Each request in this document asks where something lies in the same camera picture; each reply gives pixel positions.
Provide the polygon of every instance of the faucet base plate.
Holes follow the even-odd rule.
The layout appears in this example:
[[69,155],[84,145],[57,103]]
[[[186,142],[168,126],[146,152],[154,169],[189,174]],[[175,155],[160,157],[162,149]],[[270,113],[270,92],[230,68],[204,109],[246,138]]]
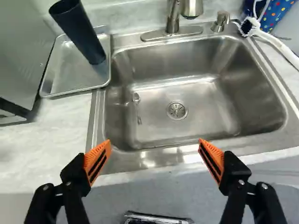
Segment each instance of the faucet base plate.
[[180,27],[179,31],[174,34],[168,34],[164,29],[149,31],[141,35],[141,40],[143,42],[150,41],[162,41],[169,39],[176,39],[185,36],[195,36],[200,35],[203,32],[203,28],[201,26],[188,26],[188,27]]

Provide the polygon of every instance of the faucet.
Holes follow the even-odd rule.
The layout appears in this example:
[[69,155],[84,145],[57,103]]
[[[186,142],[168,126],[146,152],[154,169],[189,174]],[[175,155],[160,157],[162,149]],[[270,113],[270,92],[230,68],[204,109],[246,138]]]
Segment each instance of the faucet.
[[195,19],[203,14],[203,0],[167,0],[166,28],[146,32],[141,35],[141,40],[158,41],[202,33],[201,26],[179,27],[180,14],[186,19]]
[[180,14],[188,20],[195,19],[203,14],[202,0],[168,0],[167,23],[165,29],[167,34],[178,33]]
[[220,33],[224,30],[225,24],[229,24],[230,16],[227,11],[218,11],[217,20],[211,26],[211,30],[216,33]]
[[180,1],[181,0],[168,0],[167,1],[167,23],[165,32],[168,34],[175,34],[179,29],[179,15],[180,15]]

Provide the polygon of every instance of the faucet spout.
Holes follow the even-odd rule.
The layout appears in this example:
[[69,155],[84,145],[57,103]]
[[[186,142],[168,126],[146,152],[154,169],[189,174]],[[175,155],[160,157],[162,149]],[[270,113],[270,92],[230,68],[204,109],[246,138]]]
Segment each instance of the faucet spout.
[[167,34],[175,34],[179,30],[180,1],[168,0],[168,13],[165,32]]

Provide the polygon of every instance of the gray countertop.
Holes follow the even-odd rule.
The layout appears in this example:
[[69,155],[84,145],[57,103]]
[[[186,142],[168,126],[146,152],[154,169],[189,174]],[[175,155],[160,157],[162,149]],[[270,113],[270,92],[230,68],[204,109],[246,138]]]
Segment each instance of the gray countertop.
[[[299,100],[299,72],[271,46],[259,45]],[[0,203],[0,214],[5,223],[22,222],[34,190],[47,182],[59,184],[61,169],[85,151],[90,103],[90,92],[43,99],[32,123],[0,128],[0,201],[6,201]],[[298,155],[299,147],[294,147],[241,159],[254,164],[250,168],[256,180],[299,186]],[[196,163],[100,176],[85,205],[92,223],[116,223],[126,210],[217,223],[220,217],[207,211],[217,204],[217,213],[225,200],[205,165]],[[59,222],[65,222],[64,215]]]

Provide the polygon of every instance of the orange gripper pad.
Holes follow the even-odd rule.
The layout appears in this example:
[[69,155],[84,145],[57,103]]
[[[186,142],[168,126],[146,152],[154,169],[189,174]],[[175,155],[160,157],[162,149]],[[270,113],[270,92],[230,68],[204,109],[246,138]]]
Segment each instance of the orange gripper pad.
[[204,139],[199,139],[198,152],[219,186],[224,172],[224,152]]
[[91,149],[84,156],[84,169],[87,174],[87,178],[90,186],[93,185],[97,179],[100,170],[103,168],[105,163],[111,154],[111,143],[110,140],[106,140],[95,148]]

